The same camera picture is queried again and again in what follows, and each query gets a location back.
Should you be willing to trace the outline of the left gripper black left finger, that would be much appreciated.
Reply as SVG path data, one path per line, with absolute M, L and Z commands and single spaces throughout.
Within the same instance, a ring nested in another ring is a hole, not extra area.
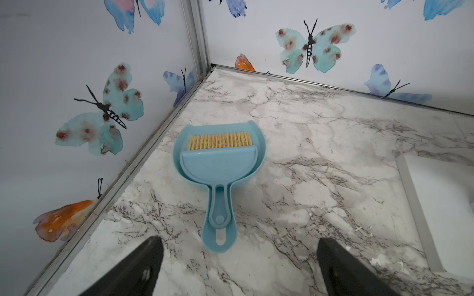
M 164 245 L 151 236 L 81 296 L 152 296 L 164 260 Z

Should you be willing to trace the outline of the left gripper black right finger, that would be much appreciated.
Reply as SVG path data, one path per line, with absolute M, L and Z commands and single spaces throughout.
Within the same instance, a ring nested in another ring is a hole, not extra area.
M 397 296 L 336 240 L 321 238 L 317 258 L 330 296 Z

